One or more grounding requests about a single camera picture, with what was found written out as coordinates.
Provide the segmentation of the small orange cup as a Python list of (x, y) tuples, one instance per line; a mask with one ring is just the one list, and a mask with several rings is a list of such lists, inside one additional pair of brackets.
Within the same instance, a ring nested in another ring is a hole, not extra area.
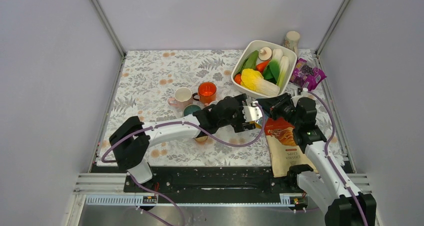
[(198, 143), (204, 142), (204, 141), (206, 141), (207, 139), (208, 139), (208, 136), (202, 136), (202, 137), (194, 138), (194, 140), (195, 140), (196, 142), (198, 142)]

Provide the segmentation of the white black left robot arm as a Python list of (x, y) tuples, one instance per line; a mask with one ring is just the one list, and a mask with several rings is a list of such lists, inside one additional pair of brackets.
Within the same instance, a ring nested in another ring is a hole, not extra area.
[(248, 105), (246, 101), (246, 94), (227, 96), (182, 118), (161, 122), (144, 123), (138, 116), (129, 117), (109, 137), (111, 148), (101, 161), (108, 162), (107, 155), (113, 153), (112, 162), (133, 176), (142, 191), (148, 192), (155, 186), (151, 167), (145, 159), (149, 147), (172, 140), (211, 137), (226, 126), (231, 126), (236, 133), (253, 130), (263, 112), (257, 102)]

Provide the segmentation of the beige patterned cup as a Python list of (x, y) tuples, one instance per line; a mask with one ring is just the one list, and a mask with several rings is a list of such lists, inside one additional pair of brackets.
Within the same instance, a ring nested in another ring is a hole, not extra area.
[(299, 53), (299, 40), (301, 35), (297, 31), (289, 31), (286, 33), (284, 40), (283, 40), (283, 46), (287, 49), (292, 50), (296, 55)]

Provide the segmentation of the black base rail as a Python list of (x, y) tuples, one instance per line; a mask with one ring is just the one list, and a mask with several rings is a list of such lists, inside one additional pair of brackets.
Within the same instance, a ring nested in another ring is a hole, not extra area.
[(276, 176), (271, 167), (151, 167), (152, 178), (143, 187), (161, 193), (181, 190), (259, 190), (265, 193), (301, 192), (297, 176), (312, 172), (310, 165), (290, 166), (284, 176)]

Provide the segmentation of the yellow napa cabbage toy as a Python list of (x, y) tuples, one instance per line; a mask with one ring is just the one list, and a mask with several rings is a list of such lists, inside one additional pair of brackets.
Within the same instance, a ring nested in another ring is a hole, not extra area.
[(278, 96), (280, 91), (277, 85), (265, 80), (259, 71), (250, 68), (242, 71), (241, 86), (270, 97)]

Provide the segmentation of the white rectangular bin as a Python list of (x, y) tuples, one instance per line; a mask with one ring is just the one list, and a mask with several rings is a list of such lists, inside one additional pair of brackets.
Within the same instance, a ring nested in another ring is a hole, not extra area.
[(254, 40), (236, 63), (231, 80), (240, 92), (253, 98), (271, 98), (284, 93), (298, 56), (283, 46)]

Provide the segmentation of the beige mushroom toy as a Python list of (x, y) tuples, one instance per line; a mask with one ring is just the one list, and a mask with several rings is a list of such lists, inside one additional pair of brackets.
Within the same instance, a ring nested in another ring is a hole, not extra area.
[(273, 51), (269, 47), (263, 47), (258, 52), (258, 58), (261, 61), (267, 61), (271, 59)]

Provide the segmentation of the white green bok choy toy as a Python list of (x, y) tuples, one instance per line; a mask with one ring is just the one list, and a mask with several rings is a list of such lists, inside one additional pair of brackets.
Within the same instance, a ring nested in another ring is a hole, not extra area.
[(274, 49), (272, 52), (272, 58), (262, 75), (265, 80), (281, 88), (290, 64), (290, 59), (284, 54), (282, 49)]

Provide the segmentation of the purple snack packet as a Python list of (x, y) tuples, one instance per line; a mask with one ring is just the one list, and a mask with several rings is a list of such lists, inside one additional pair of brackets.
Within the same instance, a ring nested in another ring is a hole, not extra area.
[(307, 88), (312, 91), (326, 78), (327, 76), (321, 69), (311, 67), (305, 59), (299, 58), (289, 81), (301, 88)]

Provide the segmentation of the orange carrot toy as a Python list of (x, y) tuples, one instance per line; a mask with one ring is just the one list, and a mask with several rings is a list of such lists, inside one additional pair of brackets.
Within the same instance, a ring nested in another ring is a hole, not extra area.
[(256, 67), (255, 67), (256, 71), (259, 71), (261, 74), (263, 74), (263, 72), (264, 72), (265, 68), (268, 66), (269, 62), (270, 62), (270, 60), (267, 60), (267, 61), (263, 61), (263, 62), (257, 64)]

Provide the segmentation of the orange mug black handle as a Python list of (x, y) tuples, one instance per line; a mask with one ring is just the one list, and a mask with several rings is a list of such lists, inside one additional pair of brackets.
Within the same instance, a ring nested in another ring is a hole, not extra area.
[(209, 105), (217, 98), (217, 87), (212, 82), (203, 82), (199, 85), (197, 92), (192, 94), (192, 98), (204, 105)]

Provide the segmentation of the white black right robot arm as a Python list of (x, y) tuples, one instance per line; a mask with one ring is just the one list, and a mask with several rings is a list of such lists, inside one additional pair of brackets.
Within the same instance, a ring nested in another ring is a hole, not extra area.
[(327, 226), (374, 226), (377, 203), (372, 194), (358, 188), (334, 160), (329, 140), (316, 124), (316, 101), (288, 93), (258, 99), (269, 119), (292, 124), (293, 138), (317, 169), (307, 165), (292, 167), (287, 186), (293, 192), (305, 191), (324, 215)]

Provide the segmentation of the cassava chips bag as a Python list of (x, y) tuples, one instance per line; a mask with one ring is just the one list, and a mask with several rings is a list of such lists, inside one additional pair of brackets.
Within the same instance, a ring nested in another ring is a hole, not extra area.
[(285, 177), (289, 168), (294, 165), (307, 164), (314, 172), (317, 172), (311, 160), (295, 144), (293, 129), (293, 125), (282, 118), (268, 119), (265, 124), (264, 133), (275, 178)]

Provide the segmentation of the teal green ceramic mug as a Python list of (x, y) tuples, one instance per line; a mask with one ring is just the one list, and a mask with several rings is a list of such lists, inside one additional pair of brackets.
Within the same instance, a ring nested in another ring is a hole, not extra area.
[(195, 104), (191, 104), (185, 107), (185, 109), (183, 110), (183, 116), (188, 116), (196, 111), (201, 110), (202, 108), (198, 105)]

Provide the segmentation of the pink white mug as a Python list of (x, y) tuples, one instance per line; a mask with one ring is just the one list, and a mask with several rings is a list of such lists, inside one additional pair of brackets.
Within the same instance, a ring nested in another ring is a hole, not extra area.
[(169, 106), (179, 110), (184, 110), (187, 106), (193, 104), (193, 93), (187, 87), (177, 89), (174, 96), (168, 99)]

